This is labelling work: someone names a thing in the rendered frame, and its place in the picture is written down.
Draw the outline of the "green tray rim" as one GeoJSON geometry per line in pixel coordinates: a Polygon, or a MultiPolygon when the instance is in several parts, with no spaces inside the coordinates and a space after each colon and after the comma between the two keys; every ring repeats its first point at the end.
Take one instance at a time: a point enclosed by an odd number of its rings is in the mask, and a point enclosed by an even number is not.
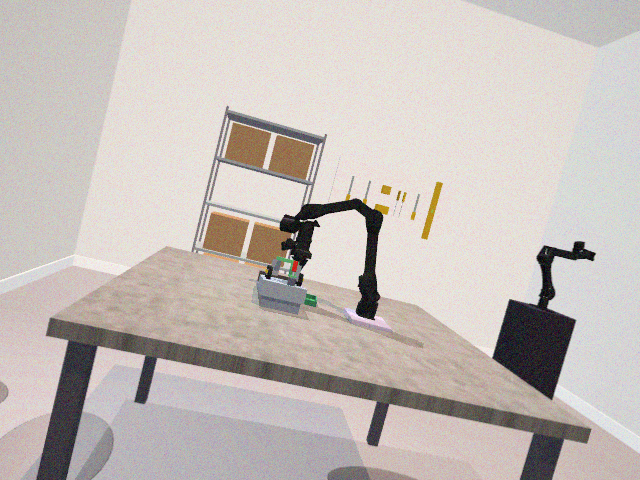
{"type": "Polygon", "coordinates": [[[316,304],[317,304],[317,296],[310,295],[310,294],[306,294],[306,298],[313,299],[313,300],[315,300],[315,301],[311,301],[311,300],[305,299],[305,302],[304,302],[304,304],[305,304],[305,305],[309,305],[309,306],[316,307],[316,304]]]}

